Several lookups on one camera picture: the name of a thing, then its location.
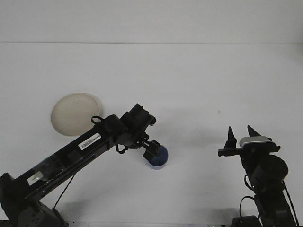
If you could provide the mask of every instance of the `cable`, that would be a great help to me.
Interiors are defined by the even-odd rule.
[[[63,194],[65,193],[65,191],[66,191],[66,189],[68,188],[68,186],[70,186],[71,181],[74,179],[75,175],[76,175],[76,174],[74,174],[74,175],[71,177],[71,179],[70,179],[70,181],[68,182],[67,186],[65,187],[65,189],[63,190],[63,192],[62,192],[62,193],[61,193],[61,195],[59,196],[59,198],[58,198],[58,200],[57,200],[56,204],[54,205],[53,209],[55,209],[55,208],[56,208],[56,206],[57,206],[57,204],[58,204],[59,200],[61,199],[61,197],[62,197],[62,196],[63,196]]]
[[[97,123],[98,123],[98,122],[94,121],[95,118],[98,119],[99,122],[103,120],[103,118],[100,117],[100,116],[92,116],[91,119],[90,119],[90,121],[91,121],[92,123],[94,123],[94,124],[97,124]]]
[[[287,187],[286,187],[286,184],[285,184],[284,181],[282,181],[282,184],[283,184],[283,186],[285,187],[285,191],[286,191],[286,194],[287,194],[287,196],[288,196],[289,203],[290,203],[290,205],[291,205],[291,207],[292,207],[292,209],[293,209],[294,219],[295,219],[295,221],[296,221],[296,224],[297,224],[297,226],[299,226],[298,217],[297,217],[297,214],[295,213],[294,205],[293,205],[292,199],[290,198],[290,194],[289,194],[289,192],[288,192],[288,189],[287,189]]]
[[[252,199],[254,200],[254,197],[251,197],[251,196],[244,196],[242,199],[241,199],[241,202],[240,202],[240,207],[239,207],[239,213],[240,213],[240,218],[243,219],[243,216],[242,216],[242,213],[241,213],[241,206],[242,206],[242,202],[244,199]]]
[[[248,187],[248,189],[251,189],[252,191],[254,191],[254,189],[248,184],[246,177],[247,177],[247,175],[244,176],[244,183],[245,183],[246,187]]]

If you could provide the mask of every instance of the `white plate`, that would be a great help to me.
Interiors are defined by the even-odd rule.
[[[62,98],[53,108],[51,121],[59,133],[79,136],[93,127],[90,118],[100,115],[100,106],[90,94],[75,93]]]

